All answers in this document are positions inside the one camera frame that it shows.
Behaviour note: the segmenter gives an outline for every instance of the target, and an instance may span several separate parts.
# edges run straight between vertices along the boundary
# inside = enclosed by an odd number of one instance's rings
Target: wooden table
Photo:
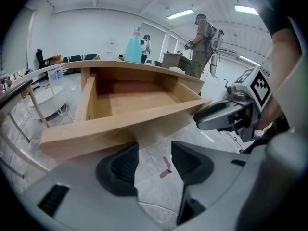
[[[170,68],[170,67],[178,67],[185,72],[185,74],[189,75],[191,72],[191,60],[186,58],[180,54],[164,54],[162,67]]]
[[[31,100],[33,102],[33,105],[36,109],[36,112],[38,113],[40,119],[43,121],[43,123],[46,125],[46,127],[49,127],[46,119],[42,115],[41,111],[38,109],[38,103],[35,99],[35,95],[33,93],[33,90],[31,88],[32,80],[24,81],[12,88],[10,88],[3,96],[0,98],[0,137],[5,141],[5,143],[10,147],[12,151],[16,153],[17,156],[19,156],[21,159],[23,159],[25,162],[29,163],[31,166],[35,167],[36,169],[46,173],[48,170],[42,166],[40,163],[35,161],[33,158],[31,158],[27,153],[25,153],[23,150],[18,149],[11,140],[2,132],[1,126],[4,122],[4,119],[6,116],[10,118],[14,126],[17,128],[17,130],[20,132],[20,134],[26,139],[28,143],[30,143],[30,139],[23,133],[23,131],[19,128],[16,121],[13,119],[11,115],[11,110],[24,98],[25,91],[26,93],[29,92],[29,95],[31,97]],[[14,169],[12,169],[9,165],[4,163],[4,165],[11,170],[16,175],[22,177],[22,174],[16,172]]]
[[[81,105],[74,124],[48,128],[40,149],[63,161],[138,142],[149,146],[191,123],[210,104],[204,82],[166,68],[119,61],[63,64],[81,69]]]

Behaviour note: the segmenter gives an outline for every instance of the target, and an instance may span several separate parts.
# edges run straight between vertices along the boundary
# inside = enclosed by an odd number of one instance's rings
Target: white cable
[[[178,214],[175,211],[167,209],[167,208],[159,206],[159,205],[153,205],[153,204],[149,204],[149,203],[145,203],[145,202],[138,202],[138,203],[140,205],[147,205],[147,206],[152,206],[152,207],[160,208],[162,210],[166,210],[166,211],[172,212],[174,215],[178,216]]]
[[[67,112],[67,114],[69,115],[69,117],[71,117],[71,118],[72,118],[72,121],[75,122],[74,119],[73,119],[73,117],[69,114],[69,112],[68,112],[68,110],[67,110],[67,104],[66,104],[66,103],[65,103],[65,108],[66,108],[66,112]]]

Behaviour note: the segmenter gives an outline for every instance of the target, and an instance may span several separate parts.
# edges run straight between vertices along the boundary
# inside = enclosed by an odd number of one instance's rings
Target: tiled floor
[[[64,76],[62,85],[67,97],[67,109],[70,115],[74,117],[81,100],[80,74]],[[36,93],[42,91],[44,88],[45,87],[38,88]],[[70,116],[66,114],[65,106],[62,107],[62,112],[64,116],[53,114],[47,118],[47,121],[52,127],[73,122]],[[11,124],[8,118],[6,118],[3,123],[2,131],[18,148],[27,152],[45,167],[48,169],[56,167],[56,160],[47,157],[39,150],[39,141],[42,132],[46,129],[43,123],[40,120],[33,120],[22,102],[12,111],[12,115],[26,136],[31,139],[31,143],[28,144],[26,140],[19,135],[17,129]],[[135,187],[138,189],[139,201],[143,203],[141,207],[164,230],[171,229],[176,224],[177,215],[175,213],[179,211],[183,189],[183,182],[172,164],[171,174],[168,174],[164,178],[160,178],[159,176],[161,172],[167,168],[163,157],[165,156],[167,160],[172,163],[171,140],[185,141],[230,152],[239,152],[241,149],[239,144],[243,148],[246,148],[250,144],[242,143],[240,139],[238,140],[238,144],[226,132],[219,133],[216,130],[200,131],[194,123],[191,123],[169,138],[141,149],[139,151],[139,165],[135,174]],[[2,159],[12,168],[24,174],[24,179],[22,179],[4,168],[8,180],[19,193],[22,193],[27,187],[43,177],[42,173],[28,166],[24,161],[19,159],[15,153],[12,153],[3,141],[0,141],[0,145]]]

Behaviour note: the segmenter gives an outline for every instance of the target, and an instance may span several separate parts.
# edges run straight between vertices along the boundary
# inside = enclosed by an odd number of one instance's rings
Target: black chair
[[[45,67],[48,67],[49,66],[49,60],[44,60],[43,59],[43,54],[42,54],[42,50],[41,49],[38,49],[37,52],[35,53],[36,57],[37,57],[37,60],[38,60],[38,69],[42,69],[42,68],[45,68]]]

